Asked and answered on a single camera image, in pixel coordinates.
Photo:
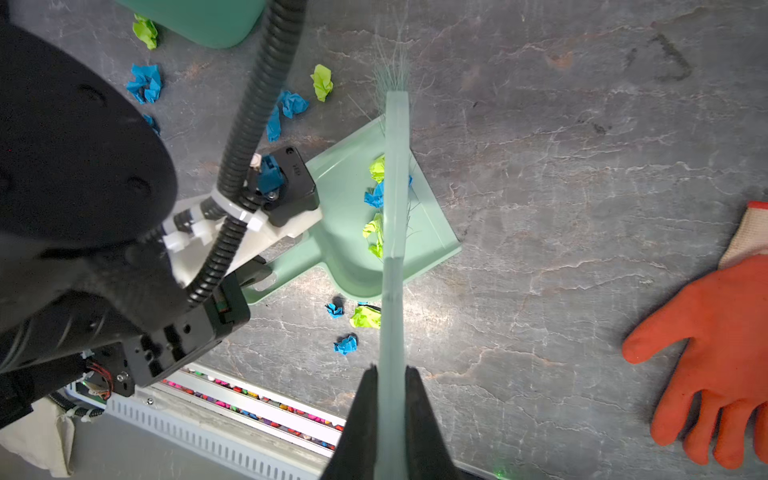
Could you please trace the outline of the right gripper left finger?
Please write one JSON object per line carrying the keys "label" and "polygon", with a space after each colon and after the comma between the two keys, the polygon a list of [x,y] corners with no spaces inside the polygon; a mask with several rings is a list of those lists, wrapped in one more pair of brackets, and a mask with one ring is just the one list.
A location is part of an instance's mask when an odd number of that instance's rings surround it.
{"label": "right gripper left finger", "polygon": [[344,432],[321,480],[374,478],[377,419],[378,372],[371,366],[362,376]]}

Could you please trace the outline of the green dustpan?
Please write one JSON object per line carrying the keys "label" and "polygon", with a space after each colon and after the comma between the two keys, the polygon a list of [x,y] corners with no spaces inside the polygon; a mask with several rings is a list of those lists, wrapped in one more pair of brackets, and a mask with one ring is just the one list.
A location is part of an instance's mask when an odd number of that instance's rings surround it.
{"label": "green dustpan", "polygon": [[[266,299],[316,266],[326,270],[343,296],[361,301],[380,298],[383,262],[373,250],[382,239],[368,225],[383,215],[368,205],[364,196],[376,185],[370,167],[383,155],[384,147],[383,120],[377,118],[307,161],[323,217],[280,256],[264,265],[250,262],[238,269],[248,304]],[[410,176],[403,270],[406,281],[461,250],[416,161],[410,163]]]}

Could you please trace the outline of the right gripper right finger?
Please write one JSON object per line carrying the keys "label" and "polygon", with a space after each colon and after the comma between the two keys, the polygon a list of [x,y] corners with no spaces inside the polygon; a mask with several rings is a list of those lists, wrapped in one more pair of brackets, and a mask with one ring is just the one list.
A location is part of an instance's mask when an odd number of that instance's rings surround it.
{"label": "right gripper right finger", "polygon": [[405,445],[409,479],[460,479],[416,368],[406,368],[405,385]]}

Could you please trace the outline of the green hand brush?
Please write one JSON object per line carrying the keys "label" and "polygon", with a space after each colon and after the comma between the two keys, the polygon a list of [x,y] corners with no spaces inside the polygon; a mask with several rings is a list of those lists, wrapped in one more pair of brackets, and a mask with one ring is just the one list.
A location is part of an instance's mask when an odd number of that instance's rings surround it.
{"label": "green hand brush", "polygon": [[403,318],[404,259],[409,220],[410,101],[405,47],[395,46],[375,71],[385,101],[382,324],[378,358],[374,477],[406,479],[406,361]]}

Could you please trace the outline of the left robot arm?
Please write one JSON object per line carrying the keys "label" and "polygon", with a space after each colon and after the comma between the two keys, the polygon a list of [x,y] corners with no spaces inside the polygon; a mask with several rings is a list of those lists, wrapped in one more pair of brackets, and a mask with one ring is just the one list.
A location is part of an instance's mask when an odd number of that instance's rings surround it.
{"label": "left robot arm", "polygon": [[1,24],[1,422],[85,372],[82,352],[162,330],[238,267],[243,241],[319,201],[294,158],[252,163],[292,67],[303,1],[271,1],[254,68],[199,207],[143,116],[88,67]]}

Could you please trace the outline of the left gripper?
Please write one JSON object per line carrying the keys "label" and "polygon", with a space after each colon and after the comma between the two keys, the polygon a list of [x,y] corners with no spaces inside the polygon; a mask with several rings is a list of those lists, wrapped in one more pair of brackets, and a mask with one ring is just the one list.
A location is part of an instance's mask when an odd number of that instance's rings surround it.
{"label": "left gripper", "polygon": [[202,306],[162,330],[95,349],[89,363],[105,371],[112,392],[122,396],[166,379],[250,320],[245,284],[236,272],[229,274]]}

